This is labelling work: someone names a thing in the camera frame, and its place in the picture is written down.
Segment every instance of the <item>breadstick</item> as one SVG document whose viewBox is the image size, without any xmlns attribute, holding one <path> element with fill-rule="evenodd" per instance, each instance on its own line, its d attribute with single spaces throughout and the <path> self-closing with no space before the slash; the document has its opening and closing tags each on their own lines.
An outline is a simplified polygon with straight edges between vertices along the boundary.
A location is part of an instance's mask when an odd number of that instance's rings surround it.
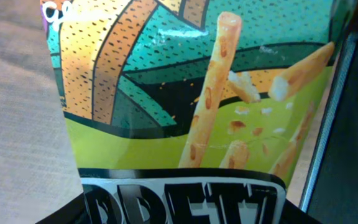
<svg viewBox="0 0 358 224">
<path fill-rule="evenodd" d="M 268 91 L 269 97 L 283 101 L 298 93 L 323 71 L 333 52 L 334 43 L 330 42 L 284 70 L 273 79 Z"/>
<path fill-rule="evenodd" d="M 277 159 L 277 162 L 270 170 L 270 174 L 274 174 L 281 179 L 284 179 L 290 170 L 290 167 L 293 165 L 298 150 L 300 148 L 300 141 L 306 134 L 306 130 L 309 124 L 312 121 L 314 113 L 314 103 L 311 102 L 308 108 L 308 111 L 305 114 L 302 122 L 296 129 L 293 137 L 291 138 L 288 149 L 285 150 L 281 156 Z"/>
<path fill-rule="evenodd" d="M 269 148 L 265 143 L 262 144 L 262 152 L 267 156 L 269 154 Z"/>
<path fill-rule="evenodd" d="M 229 127 L 227 129 L 227 133 L 234 134 L 245 127 L 246 127 L 246 124 L 244 124 L 244 122 L 242 122 L 242 121 L 238 121 L 238 120 L 230 121 Z"/>
<path fill-rule="evenodd" d="M 219 15 L 211 60 L 179 167 L 199 167 L 201 164 L 236 53 L 241 28 L 242 21 L 239 16 L 231 12 L 222 12 Z"/>
<path fill-rule="evenodd" d="M 290 167 L 293 165 L 297 152 L 297 147 L 298 146 L 296 142 L 290 142 L 288 145 L 288 149 L 281 154 L 276 164 L 270 170 L 269 174 L 274 174 L 277 177 L 284 179 L 287 176 Z"/>
<path fill-rule="evenodd" d="M 243 169 L 247 164 L 249 151 L 247 144 L 241 140 L 235 140 L 230 143 L 219 168 L 225 169 Z"/>
<path fill-rule="evenodd" d="M 252 85 L 248 72 L 229 72 L 227 84 L 246 103 L 260 102 L 258 89 Z"/>
</svg>

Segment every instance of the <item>green background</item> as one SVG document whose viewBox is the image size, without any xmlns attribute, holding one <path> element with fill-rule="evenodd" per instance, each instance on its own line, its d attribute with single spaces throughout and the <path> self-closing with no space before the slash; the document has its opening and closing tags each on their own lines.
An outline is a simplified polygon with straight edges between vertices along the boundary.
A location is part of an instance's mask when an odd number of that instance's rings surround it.
<svg viewBox="0 0 358 224">
<path fill-rule="evenodd" d="M 248 142 L 250 158 L 244 167 L 247 170 L 268 172 L 280 154 L 287 148 L 289 139 L 306 114 L 310 102 L 319 104 L 331 67 L 304 87 L 297 95 L 283 102 L 264 99 L 260 103 L 232 103 L 219 109 L 213 132 L 202 167 L 219 167 L 228 145 L 236 139 Z M 286 109 L 292 102 L 293 108 Z M 237 106 L 250 109 L 248 115 L 235 113 Z M 269 114 L 260 114 L 262 108 L 272 108 Z M 246 128 L 229 135 L 227 127 L 230 121 L 241 120 Z M 177 168 L 187 135 L 164 139 L 126 139 L 67 119 L 68 132 L 79 168 L 102 169 L 169 169 Z M 256 127 L 263 127 L 258 137 L 252 135 Z M 285 129 L 284 133 L 275 134 L 273 130 Z M 262 152 L 262 143 L 269 148 L 267 156 Z M 288 185 L 291 175 L 284 180 Z"/>
</svg>

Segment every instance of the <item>gray surface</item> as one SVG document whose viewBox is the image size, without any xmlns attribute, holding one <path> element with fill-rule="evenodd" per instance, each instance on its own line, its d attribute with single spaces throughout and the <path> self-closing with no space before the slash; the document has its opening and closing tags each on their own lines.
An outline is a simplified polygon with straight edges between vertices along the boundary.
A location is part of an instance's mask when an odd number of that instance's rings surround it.
<svg viewBox="0 0 358 224">
<path fill-rule="evenodd" d="M 322 110 L 288 198 L 299 203 Z M 0 223 L 34 223 L 82 191 L 66 133 L 39 2 L 0 1 Z"/>
<path fill-rule="evenodd" d="M 352 44 L 346 46 L 347 57 Z M 346 65 L 341 69 L 338 83 L 342 82 L 344 89 L 308 209 L 322 223 L 358 223 L 358 44 L 349 72 Z"/>
</svg>

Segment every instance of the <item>chip bag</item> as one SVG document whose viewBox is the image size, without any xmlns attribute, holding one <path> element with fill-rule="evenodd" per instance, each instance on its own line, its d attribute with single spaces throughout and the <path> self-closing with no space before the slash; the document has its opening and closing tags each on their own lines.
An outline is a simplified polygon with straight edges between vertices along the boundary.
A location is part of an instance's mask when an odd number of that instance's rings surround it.
<svg viewBox="0 0 358 224">
<path fill-rule="evenodd" d="M 343 0 L 41 0 L 94 223 L 277 223 Z"/>
</svg>

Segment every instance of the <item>plastic packaging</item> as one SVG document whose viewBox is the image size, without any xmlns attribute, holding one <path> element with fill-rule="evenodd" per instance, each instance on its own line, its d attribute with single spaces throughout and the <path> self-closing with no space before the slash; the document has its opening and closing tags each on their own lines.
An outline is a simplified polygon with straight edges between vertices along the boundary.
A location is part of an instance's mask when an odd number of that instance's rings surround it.
<svg viewBox="0 0 358 224">
<path fill-rule="evenodd" d="M 40 3 L 94 222 L 278 222 L 347 1 Z"/>
</svg>

